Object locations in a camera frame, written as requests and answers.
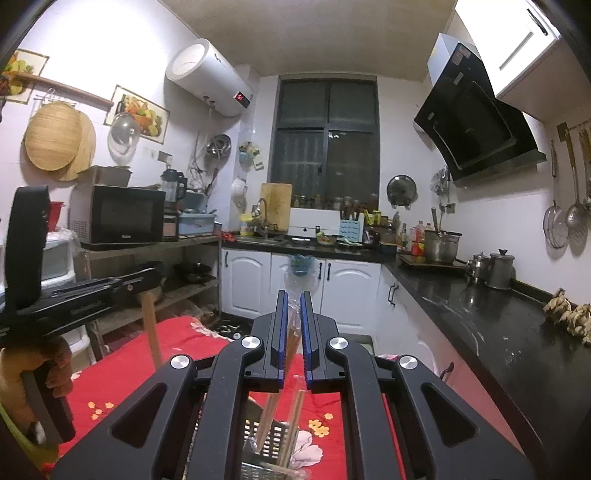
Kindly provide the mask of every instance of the cooking pot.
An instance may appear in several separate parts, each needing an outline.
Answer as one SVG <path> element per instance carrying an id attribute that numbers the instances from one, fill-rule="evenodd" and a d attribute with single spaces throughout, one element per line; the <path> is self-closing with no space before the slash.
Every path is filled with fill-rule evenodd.
<path id="1" fill-rule="evenodd" d="M 452 264 L 457 256 L 461 233 L 425 231 L 425 259 L 428 263 Z"/>
<path id="2" fill-rule="evenodd" d="M 507 255 L 507 250 L 499 249 L 499 253 L 491 254 L 491 274 L 485 283 L 487 287 L 497 290 L 509 290 L 513 276 L 513 255 Z"/>

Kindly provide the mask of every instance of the red digital display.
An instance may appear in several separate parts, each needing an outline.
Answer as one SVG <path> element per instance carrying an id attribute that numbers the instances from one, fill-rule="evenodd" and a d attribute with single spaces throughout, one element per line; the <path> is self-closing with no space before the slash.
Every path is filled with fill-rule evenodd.
<path id="1" fill-rule="evenodd" d="M 251 104 L 251 101 L 246 98 L 246 96 L 242 93 L 242 92 L 238 92 L 235 96 L 234 99 L 240 103 L 240 105 L 242 105 L 244 108 L 248 108 L 248 106 Z"/>

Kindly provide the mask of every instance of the tray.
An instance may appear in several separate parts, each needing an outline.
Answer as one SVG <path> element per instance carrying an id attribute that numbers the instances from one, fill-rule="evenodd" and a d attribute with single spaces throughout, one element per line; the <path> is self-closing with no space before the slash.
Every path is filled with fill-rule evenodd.
<path id="1" fill-rule="evenodd" d="M 437 271 L 437 272 L 450 272 L 455 273 L 459 276 L 463 275 L 466 271 L 466 264 L 454 260 L 452 264 L 444 263 L 428 263 L 426 261 L 418 262 L 417 257 L 413 255 L 399 254 L 398 258 L 402 261 L 402 264 L 415 268 L 417 270 L 424 271 Z"/>

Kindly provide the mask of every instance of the window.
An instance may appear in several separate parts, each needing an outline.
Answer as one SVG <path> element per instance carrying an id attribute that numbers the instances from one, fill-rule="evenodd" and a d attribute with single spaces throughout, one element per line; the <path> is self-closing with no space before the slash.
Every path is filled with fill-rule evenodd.
<path id="1" fill-rule="evenodd" d="M 369 203 L 379 192 L 377 110 L 375 82 L 283 82 L 271 181 L 325 205 L 345 196 Z"/>

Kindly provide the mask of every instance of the hand-held grip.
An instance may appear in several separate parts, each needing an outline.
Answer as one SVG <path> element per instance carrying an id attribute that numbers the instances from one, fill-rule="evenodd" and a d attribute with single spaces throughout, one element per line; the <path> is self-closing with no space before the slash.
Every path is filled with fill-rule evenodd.
<path id="1" fill-rule="evenodd" d="M 54 365 L 53 361 L 47 361 L 34 372 L 21 374 L 27 401 L 45 431 L 48 445 L 69 442 L 76 434 L 68 402 L 65 398 L 55 398 L 52 389 L 45 385 Z"/>

